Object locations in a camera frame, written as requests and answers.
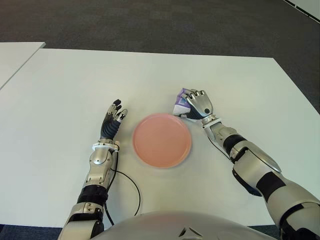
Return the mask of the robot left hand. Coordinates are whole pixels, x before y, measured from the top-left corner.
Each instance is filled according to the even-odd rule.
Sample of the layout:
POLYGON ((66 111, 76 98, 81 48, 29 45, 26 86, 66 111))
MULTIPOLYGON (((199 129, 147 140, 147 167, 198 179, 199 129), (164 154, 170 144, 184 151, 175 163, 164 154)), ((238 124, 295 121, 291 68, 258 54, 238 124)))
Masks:
POLYGON ((127 114, 128 110, 122 108, 121 100, 115 100, 108 108, 103 119, 100 129, 100 138, 113 140, 127 114))

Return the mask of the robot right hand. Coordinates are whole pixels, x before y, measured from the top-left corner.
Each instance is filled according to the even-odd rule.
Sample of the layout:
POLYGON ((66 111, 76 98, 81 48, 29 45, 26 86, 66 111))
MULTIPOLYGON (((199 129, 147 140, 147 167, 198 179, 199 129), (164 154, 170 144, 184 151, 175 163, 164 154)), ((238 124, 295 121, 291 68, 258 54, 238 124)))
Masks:
POLYGON ((188 103, 189 112, 178 114, 190 120, 202 120, 213 114, 213 105, 204 90, 184 89, 181 97, 188 103))

